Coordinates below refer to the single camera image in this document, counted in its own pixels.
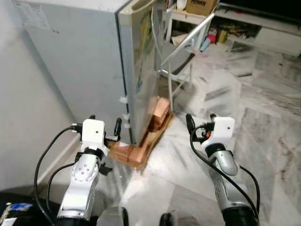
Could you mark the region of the grey fridge cabinet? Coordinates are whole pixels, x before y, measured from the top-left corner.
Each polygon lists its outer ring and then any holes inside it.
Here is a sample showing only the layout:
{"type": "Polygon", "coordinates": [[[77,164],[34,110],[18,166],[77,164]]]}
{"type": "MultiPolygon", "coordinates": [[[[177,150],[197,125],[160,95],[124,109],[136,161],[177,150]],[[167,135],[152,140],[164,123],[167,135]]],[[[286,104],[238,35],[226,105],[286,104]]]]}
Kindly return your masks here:
{"type": "MultiPolygon", "coordinates": [[[[127,114],[117,13],[127,0],[19,0],[41,4],[51,30],[24,26],[77,121],[112,129],[127,114]]],[[[13,0],[8,0],[14,7],[13,0]]],[[[123,119],[121,137],[127,133],[123,119]]]]}

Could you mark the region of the white fridge rating label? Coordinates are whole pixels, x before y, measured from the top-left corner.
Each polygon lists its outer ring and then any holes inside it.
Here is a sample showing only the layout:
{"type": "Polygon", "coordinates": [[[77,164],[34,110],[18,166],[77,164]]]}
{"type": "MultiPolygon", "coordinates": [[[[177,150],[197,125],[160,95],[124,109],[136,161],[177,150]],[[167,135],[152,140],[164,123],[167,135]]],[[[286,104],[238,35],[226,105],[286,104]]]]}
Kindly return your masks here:
{"type": "Polygon", "coordinates": [[[34,27],[43,30],[51,30],[47,15],[41,4],[34,4],[25,1],[13,0],[17,13],[22,23],[27,27],[34,27]]]}

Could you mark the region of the orange brick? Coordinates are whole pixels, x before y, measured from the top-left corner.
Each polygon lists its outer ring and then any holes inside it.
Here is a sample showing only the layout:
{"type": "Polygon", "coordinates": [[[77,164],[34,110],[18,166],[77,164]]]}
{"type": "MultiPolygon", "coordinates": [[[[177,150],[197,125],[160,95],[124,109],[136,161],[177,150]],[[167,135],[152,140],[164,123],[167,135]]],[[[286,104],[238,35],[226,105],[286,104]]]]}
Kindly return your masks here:
{"type": "Polygon", "coordinates": [[[167,119],[170,113],[171,102],[165,97],[159,97],[152,112],[152,119],[149,123],[149,131],[159,130],[167,119]]]}
{"type": "Polygon", "coordinates": [[[127,145],[122,142],[108,142],[110,149],[108,156],[120,163],[126,164],[137,171],[144,169],[148,162],[149,155],[159,140],[158,133],[148,133],[142,142],[141,147],[127,145]]]}

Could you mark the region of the small black plastic piece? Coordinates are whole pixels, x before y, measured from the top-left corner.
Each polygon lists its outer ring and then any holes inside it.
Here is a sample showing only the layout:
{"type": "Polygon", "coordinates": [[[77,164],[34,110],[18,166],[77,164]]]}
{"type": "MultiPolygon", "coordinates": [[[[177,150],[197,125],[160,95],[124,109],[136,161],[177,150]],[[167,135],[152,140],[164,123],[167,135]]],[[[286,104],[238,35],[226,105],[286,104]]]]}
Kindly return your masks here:
{"type": "Polygon", "coordinates": [[[98,172],[99,172],[99,174],[102,174],[102,175],[108,175],[110,172],[112,172],[112,170],[113,170],[113,168],[108,167],[105,164],[101,164],[99,166],[98,172]]]}

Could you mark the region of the light blue bottle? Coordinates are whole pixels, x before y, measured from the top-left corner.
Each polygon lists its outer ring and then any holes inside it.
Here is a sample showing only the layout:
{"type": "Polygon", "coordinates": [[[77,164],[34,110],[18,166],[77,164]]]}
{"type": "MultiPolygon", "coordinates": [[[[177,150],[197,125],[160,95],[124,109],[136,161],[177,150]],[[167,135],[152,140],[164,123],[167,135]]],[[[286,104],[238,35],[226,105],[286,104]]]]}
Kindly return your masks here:
{"type": "Polygon", "coordinates": [[[206,38],[204,39],[204,41],[202,41],[202,43],[201,43],[201,45],[200,45],[200,47],[199,47],[199,51],[200,51],[200,52],[204,52],[205,49],[206,49],[207,47],[209,47],[209,45],[211,45],[211,39],[209,39],[208,37],[206,37],[206,38]]]}

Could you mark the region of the red container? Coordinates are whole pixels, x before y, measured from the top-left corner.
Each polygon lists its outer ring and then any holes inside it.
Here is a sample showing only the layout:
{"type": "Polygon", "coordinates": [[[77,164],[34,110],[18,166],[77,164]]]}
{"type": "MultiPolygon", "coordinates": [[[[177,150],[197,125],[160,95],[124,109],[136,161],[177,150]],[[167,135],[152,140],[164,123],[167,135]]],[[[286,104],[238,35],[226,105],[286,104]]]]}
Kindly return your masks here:
{"type": "Polygon", "coordinates": [[[209,30],[206,38],[209,39],[209,43],[213,44],[216,42],[218,31],[213,29],[209,30]]]}

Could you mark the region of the white plastic chair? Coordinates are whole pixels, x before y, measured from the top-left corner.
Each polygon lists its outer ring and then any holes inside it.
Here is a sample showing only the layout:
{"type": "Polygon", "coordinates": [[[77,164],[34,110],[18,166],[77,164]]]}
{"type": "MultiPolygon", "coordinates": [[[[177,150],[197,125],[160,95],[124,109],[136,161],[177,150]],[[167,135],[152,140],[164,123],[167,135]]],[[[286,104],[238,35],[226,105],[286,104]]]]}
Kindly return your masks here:
{"type": "Polygon", "coordinates": [[[211,20],[215,17],[215,13],[211,13],[205,19],[200,22],[189,34],[175,47],[175,50],[170,53],[167,57],[164,58],[163,62],[159,66],[158,72],[160,74],[166,74],[167,80],[168,80],[168,99],[170,101],[170,110],[174,111],[174,89],[172,88],[172,71],[170,69],[171,64],[170,60],[173,58],[176,54],[181,52],[185,49],[185,45],[192,42],[194,37],[197,37],[197,41],[195,41],[195,44],[197,47],[194,47],[194,52],[198,53],[198,48],[200,48],[200,45],[203,41],[200,40],[200,34],[202,31],[205,30],[205,27],[208,26],[211,22],[211,20]]]}

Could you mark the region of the yellow can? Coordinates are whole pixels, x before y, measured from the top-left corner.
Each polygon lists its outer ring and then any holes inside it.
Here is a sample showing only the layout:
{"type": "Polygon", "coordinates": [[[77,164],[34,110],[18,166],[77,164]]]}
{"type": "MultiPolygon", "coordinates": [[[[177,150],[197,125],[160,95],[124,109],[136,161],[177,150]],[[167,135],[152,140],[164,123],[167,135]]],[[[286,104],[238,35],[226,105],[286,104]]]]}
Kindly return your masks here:
{"type": "Polygon", "coordinates": [[[216,43],[224,43],[227,41],[228,32],[226,30],[219,30],[216,36],[216,43]]]}

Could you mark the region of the colourful snack packets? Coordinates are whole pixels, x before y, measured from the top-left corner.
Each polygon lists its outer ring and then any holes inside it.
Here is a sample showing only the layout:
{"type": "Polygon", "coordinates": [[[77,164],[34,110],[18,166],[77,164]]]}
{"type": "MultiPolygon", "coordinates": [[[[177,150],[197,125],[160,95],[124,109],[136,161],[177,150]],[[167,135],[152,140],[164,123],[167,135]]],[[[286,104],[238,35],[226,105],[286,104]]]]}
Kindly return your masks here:
{"type": "Polygon", "coordinates": [[[227,31],[236,38],[249,39],[255,38],[260,29],[260,26],[254,24],[230,24],[227,31]]]}

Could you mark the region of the right robot leg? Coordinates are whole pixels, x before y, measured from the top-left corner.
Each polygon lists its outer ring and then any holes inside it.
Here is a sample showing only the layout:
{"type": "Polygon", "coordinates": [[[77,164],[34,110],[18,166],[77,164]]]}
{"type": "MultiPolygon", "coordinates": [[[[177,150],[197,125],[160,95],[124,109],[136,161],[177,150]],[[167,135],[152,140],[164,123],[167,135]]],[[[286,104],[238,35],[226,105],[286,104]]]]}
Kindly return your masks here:
{"type": "Polygon", "coordinates": [[[158,226],[189,226],[189,219],[177,212],[166,212],[159,218],[158,226]]]}

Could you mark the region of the yellow green lemon sticker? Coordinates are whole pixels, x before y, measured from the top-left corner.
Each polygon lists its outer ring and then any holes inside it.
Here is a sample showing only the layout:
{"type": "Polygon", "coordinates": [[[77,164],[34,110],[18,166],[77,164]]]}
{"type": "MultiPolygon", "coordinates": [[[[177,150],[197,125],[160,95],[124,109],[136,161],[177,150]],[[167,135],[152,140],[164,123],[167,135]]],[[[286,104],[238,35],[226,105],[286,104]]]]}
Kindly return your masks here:
{"type": "Polygon", "coordinates": [[[134,62],[142,68],[153,53],[152,11],[138,12],[132,17],[134,37],[134,62]]]}

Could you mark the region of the white low shelf unit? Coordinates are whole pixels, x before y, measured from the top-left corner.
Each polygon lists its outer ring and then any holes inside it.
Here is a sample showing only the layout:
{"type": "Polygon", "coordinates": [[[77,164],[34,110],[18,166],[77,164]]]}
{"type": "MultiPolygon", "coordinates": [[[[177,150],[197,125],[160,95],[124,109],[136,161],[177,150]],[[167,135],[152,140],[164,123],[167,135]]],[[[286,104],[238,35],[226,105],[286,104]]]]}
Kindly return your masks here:
{"type": "Polygon", "coordinates": [[[270,49],[292,56],[301,54],[301,26],[277,21],[266,16],[256,16],[234,9],[220,7],[215,11],[215,17],[227,18],[233,21],[259,26],[259,32],[254,37],[241,38],[231,36],[236,42],[270,49]]]}

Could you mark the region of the white small side table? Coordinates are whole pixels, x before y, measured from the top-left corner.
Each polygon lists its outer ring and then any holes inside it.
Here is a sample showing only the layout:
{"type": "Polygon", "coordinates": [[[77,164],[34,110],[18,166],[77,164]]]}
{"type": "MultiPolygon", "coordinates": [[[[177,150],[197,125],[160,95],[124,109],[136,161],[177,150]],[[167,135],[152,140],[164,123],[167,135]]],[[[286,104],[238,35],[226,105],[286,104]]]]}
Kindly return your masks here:
{"type": "MultiPolygon", "coordinates": [[[[175,9],[175,11],[172,13],[172,21],[168,24],[168,28],[165,29],[166,34],[164,35],[164,41],[170,41],[171,39],[171,34],[172,34],[172,26],[174,21],[181,21],[181,22],[185,22],[185,23],[189,23],[189,24],[196,24],[198,25],[200,22],[202,22],[205,19],[206,16],[202,16],[202,15],[196,15],[196,14],[192,14],[192,13],[188,13],[185,11],[182,11],[180,9],[175,9]]],[[[201,32],[200,34],[200,40],[204,41],[205,37],[206,37],[206,33],[209,29],[209,25],[205,27],[205,30],[201,32]]],[[[194,37],[194,47],[197,47],[197,45],[195,44],[195,41],[197,41],[197,37],[194,37]]]]}

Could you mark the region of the brown Amway cardboard box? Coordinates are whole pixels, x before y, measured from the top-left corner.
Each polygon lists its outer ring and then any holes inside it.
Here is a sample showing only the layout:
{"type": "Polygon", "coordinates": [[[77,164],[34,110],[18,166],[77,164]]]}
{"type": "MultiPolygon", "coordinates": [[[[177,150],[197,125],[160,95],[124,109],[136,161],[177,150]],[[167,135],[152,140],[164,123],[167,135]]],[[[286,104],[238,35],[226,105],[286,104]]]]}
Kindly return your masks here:
{"type": "Polygon", "coordinates": [[[185,11],[188,13],[208,16],[219,0],[187,0],[185,11]]]}

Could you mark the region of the black television screen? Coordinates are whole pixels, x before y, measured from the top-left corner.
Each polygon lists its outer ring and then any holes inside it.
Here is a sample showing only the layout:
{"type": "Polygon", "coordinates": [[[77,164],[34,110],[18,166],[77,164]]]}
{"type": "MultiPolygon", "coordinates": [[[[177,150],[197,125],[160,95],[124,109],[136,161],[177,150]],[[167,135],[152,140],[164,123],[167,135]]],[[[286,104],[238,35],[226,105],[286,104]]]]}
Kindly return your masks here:
{"type": "Polygon", "coordinates": [[[301,0],[219,0],[226,7],[275,16],[288,21],[301,20],[301,0]]]}

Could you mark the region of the black bag with blue print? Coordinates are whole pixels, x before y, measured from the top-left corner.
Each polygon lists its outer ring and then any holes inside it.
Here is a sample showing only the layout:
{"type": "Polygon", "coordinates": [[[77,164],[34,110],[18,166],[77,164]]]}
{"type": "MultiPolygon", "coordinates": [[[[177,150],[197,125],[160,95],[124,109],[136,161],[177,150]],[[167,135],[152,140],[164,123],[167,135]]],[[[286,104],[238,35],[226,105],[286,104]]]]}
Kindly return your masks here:
{"type": "Polygon", "coordinates": [[[31,203],[7,202],[0,214],[0,226],[31,226],[36,222],[31,203]]]}

